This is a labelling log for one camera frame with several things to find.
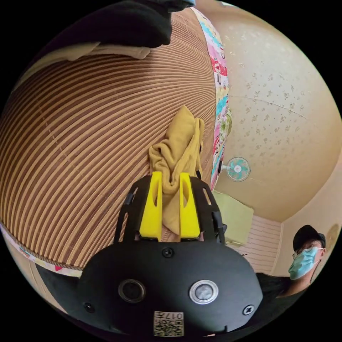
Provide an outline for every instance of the qr code sticker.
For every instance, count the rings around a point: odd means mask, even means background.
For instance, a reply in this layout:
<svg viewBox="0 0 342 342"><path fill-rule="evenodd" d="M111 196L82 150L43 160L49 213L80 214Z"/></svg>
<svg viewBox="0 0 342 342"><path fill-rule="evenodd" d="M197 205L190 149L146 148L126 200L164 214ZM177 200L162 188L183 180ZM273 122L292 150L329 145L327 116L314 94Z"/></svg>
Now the qr code sticker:
<svg viewBox="0 0 342 342"><path fill-rule="evenodd" d="M182 312L154 312L154 336L181 337L184 336L184 319Z"/></svg>

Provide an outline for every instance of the bed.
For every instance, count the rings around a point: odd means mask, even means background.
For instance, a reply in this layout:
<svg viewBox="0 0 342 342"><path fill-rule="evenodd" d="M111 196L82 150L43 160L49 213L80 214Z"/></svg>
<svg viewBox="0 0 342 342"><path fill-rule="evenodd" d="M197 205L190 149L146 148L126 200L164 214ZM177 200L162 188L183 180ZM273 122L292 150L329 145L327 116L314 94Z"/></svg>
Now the bed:
<svg viewBox="0 0 342 342"><path fill-rule="evenodd" d="M203 180L214 187L231 117L206 21L195 9L173 13L170 45L142 60L60 61L12 92L0 121L0 228L17 251L79 276L112 243L127 191L150 173L148 148L182 105L204 120ZM177 237L163 229L162 239Z"/></svg>

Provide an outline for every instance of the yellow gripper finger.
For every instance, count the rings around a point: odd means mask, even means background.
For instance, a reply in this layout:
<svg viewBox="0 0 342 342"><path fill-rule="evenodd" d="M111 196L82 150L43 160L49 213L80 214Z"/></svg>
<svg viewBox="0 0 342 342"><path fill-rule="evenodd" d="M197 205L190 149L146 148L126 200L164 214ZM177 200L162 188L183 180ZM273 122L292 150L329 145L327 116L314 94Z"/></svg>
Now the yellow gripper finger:
<svg viewBox="0 0 342 342"><path fill-rule="evenodd" d="M192 193L190 176L180 175L180 236L181 239L197 239L200 235L195 199Z"/></svg>
<svg viewBox="0 0 342 342"><path fill-rule="evenodd" d="M155 171L152 173L140 224L139 233L142 238L161 240L162 204L161 172Z"/></svg>

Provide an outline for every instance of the camera lens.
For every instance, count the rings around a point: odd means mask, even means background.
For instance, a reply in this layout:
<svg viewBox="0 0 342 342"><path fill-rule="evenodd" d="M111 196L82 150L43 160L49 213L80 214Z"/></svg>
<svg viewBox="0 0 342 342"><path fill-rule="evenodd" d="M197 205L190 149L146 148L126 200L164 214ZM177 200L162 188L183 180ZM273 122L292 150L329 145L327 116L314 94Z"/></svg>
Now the camera lens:
<svg viewBox="0 0 342 342"><path fill-rule="evenodd" d="M145 287L134 279L126 279L119 285L119 296L128 303L139 303L145 297Z"/></svg>
<svg viewBox="0 0 342 342"><path fill-rule="evenodd" d="M218 296L218 287L211 280L200 280L194 283L189 291L190 299L196 304L209 304Z"/></svg>

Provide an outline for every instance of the electric fan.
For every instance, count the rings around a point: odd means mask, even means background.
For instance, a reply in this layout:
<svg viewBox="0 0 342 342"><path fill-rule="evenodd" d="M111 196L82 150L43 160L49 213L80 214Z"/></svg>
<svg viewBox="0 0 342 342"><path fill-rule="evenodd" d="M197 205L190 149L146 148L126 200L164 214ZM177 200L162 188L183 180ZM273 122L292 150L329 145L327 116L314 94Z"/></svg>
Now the electric fan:
<svg viewBox="0 0 342 342"><path fill-rule="evenodd" d="M232 158L227 165L221 165L221 170L226 170L228 177L234 182L244 181L251 171L248 161L242 157Z"/></svg>

